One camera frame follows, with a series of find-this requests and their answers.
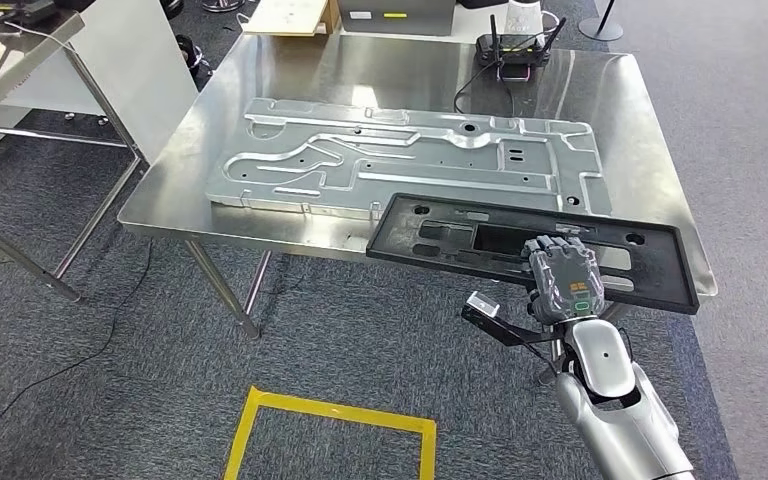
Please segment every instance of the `table leg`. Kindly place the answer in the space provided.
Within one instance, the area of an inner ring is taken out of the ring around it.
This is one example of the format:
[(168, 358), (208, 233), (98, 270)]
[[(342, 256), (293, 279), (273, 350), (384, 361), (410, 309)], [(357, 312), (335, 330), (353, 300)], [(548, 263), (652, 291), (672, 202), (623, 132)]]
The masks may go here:
[(119, 138), (122, 139), (125, 146), (131, 150), (131, 153), (134, 154), (134, 160), (130, 165), (128, 165), (125, 173), (119, 177), (119, 179), (116, 181), (116, 184), (114, 184), (113, 189), (107, 194), (107, 197), (105, 197), (104, 201), (101, 203), (98, 209), (96, 209), (86, 225), (84, 225), (84, 228), (81, 230), (78, 238), (72, 242), (72, 246), (69, 247), (69, 251), (66, 252), (66, 255), (63, 257), (63, 259), (60, 261), (60, 264), (57, 266), (57, 269), (54, 271), (54, 275), (57, 278), (62, 278), (63, 275), (66, 274), (66, 270), (78, 256), (90, 235), (92, 235), (99, 222), (101, 222), (101, 218), (105, 213), (107, 213), (110, 205), (112, 205), (116, 200), (116, 197), (119, 196), (119, 193), (122, 191), (122, 188), (125, 187), (128, 179), (131, 178), (131, 175), (134, 174), (134, 171), (136, 171), (137, 167), (139, 167), (140, 164), (145, 161), (145, 156), (137, 146), (137, 142), (128, 132), (128, 129), (125, 128), (125, 124), (122, 122), (122, 119), (119, 118), (119, 115), (116, 113), (116, 110), (113, 108), (110, 100), (108, 100), (107, 96), (98, 85), (98, 82), (95, 81), (89, 68), (87, 68), (87, 65), (83, 60), (81, 60), (81, 57), (68, 48), (64, 48), (63, 52), (66, 54), (69, 62), (72, 64), (72, 68), (74, 68), (78, 76), (81, 77), (84, 85), (86, 85), (87, 89), (98, 103), (98, 106), (101, 107), (101, 110), (104, 112), (111, 125), (113, 125), (113, 129), (116, 130), (116, 134), (119, 135)]
[(266, 266), (269, 263), (269, 258), (272, 256), (272, 252), (266, 251), (260, 258), (260, 263), (257, 266), (254, 280), (252, 281), (251, 288), (249, 289), (249, 295), (246, 298), (246, 306), (243, 308), (240, 306), (240, 301), (237, 300), (237, 297), (234, 295), (234, 292), (231, 291), (228, 283), (225, 282), (225, 278), (222, 277), (222, 274), (216, 268), (213, 260), (211, 260), (207, 255), (207, 252), (204, 251), (204, 247), (202, 247), (200, 243), (192, 240), (186, 240), (184, 243), (187, 245), (187, 249), (190, 251), (193, 257), (196, 259), (196, 263), (198, 263), (198, 266), (201, 268), (202, 272), (204, 272), (204, 274), (207, 276), (207, 280), (210, 282), (213, 288), (216, 289), (216, 293), (219, 294), (219, 298), (222, 300), (222, 303), (224, 303), (225, 306), (231, 310), (231, 313), (237, 317), (237, 320), (240, 325), (243, 326), (243, 330), (245, 330), (246, 335), (252, 339), (258, 338), (260, 336), (260, 329), (257, 328), (254, 322), (252, 322), (251, 312), (252, 307), (254, 307), (254, 301), (257, 297), (257, 292), (260, 290), (261, 283), (263, 283), (263, 277), (266, 274)]
[(33, 260), (27, 257), (19, 249), (14, 247), (10, 242), (1, 238), (0, 236), (0, 251), (13, 259), (19, 266), (27, 270), (31, 275), (37, 277), (43, 283), (48, 285), (60, 295), (66, 297), (66, 299), (73, 302), (77, 302), (81, 299), (81, 296), (72, 290), (68, 285), (55, 278), (53, 275), (45, 271), (42, 267), (34, 263)]
[(109, 210), (110, 206), (113, 205), (113, 202), (116, 201), (116, 197), (118, 197), (119, 193), (122, 192), (122, 189), (125, 188), (125, 184), (128, 183), (131, 175), (134, 174), (134, 171), (136, 171), (137, 167), (139, 167), (142, 162), (142, 158), (134, 157), (134, 160), (130, 165), (128, 165), (128, 168), (125, 169), (125, 172), (116, 181), (116, 184), (113, 185), (113, 189), (110, 190), (110, 192), (104, 198), (104, 201), (101, 202), (101, 205), (99, 205), (96, 211), (92, 214), (92, 217), (90, 217), (87, 224), (84, 225), (84, 228), (81, 230), (78, 238), (72, 242), (72, 246), (69, 247), (69, 251), (66, 252), (63, 260), (60, 261), (60, 265), (58, 265), (54, 270), (55, 277), (63, 278), (63, 275), (66, 274), (66, 270), (70, 265), (72, 265), (72, 261), (75, 260), (75, 258), (78, 256), (78, 253), (80, 253), (81, 249), (84, 248), (84, 244), (87, 243), (87, 240), (89, 240), (90, 235), (92, 235), (93, 231), (95, 231), (95, 228), (98, 226), (98, 224), (101, 223), (101, 219), (104, 217), (104, 214), (107, 213), (107, 210)]

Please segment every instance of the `black device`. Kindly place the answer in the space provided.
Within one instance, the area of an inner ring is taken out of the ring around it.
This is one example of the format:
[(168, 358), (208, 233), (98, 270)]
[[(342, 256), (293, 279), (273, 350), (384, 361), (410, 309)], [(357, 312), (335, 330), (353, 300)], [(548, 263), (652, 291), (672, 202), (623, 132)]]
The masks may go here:
[(458, 0), (458, 3), (463, 5), (464, 8), (473, 10), (476, 8), (492, 7), (495, 5), (502, 5), (508, 3), (508, 0)]
[(17, 33), (5, 23), (31, 26), (48, 20), (58, 9), (84, 10), (95, 0), (0, 0), (0, 33)]
[(522, 67), (542, 67), (549, 62), (552, 44), (558, 33), (566, 24), (566, 17), (558, 21), (558, 25), (549, 33), (546, 44), (542, 47), (537, 43), (536, 35), (499, 35), (496, 32), (495, 15), (490, 15), (490, 33), (478, 37), (475, 41), (475, 59), (479, 65), (486, 67), (500, 63), (502, 76), (509, 65), (514, 72), (522, 71)]

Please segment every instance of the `black stand base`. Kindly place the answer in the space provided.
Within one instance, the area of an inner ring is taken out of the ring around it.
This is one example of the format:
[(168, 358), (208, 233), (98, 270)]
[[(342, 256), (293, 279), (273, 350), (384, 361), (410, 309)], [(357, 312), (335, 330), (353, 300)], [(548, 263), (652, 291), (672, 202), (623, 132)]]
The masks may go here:
[(620, 24), (609, 20), (605, 22), (605, 26), (603, 26), (600, 31), (599, 24), (601, 22), (601, 18), (588, 18), (582, 20), (581, 23), (578, 24), (578, 30), (584, 34), (585, 37), (599, 40), (600, 42), (611, 42), (622, 37), (623, 30)]

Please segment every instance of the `wooden board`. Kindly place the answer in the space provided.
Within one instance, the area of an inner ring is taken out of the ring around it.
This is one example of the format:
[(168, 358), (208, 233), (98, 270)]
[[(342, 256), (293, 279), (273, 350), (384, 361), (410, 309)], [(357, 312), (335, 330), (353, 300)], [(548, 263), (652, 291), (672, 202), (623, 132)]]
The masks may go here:
[(316, 33), (329, 0), (261, 0), (246, 33), (309, 36)]

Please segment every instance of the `yellow floor marking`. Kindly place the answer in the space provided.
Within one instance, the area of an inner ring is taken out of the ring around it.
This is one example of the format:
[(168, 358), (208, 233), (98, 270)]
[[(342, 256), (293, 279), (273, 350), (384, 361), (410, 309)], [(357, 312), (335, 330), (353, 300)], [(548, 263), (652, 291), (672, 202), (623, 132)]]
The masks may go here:
[(234, 435), (234, 443), (231, 444), (231, 455), (225, 469), (225, 480), (237, 480), (243, 454), (246, 451), (246, 444), (254, 427), (254, 419), (259, 407), (277, 408), (422, 434), (419, 452), (419, 480), (432, 480), (434, 478), (434, 455), (437, 450), (437, 424), (434, 420), (262, 392), (252, 386), (240, 416), (240, 424)]

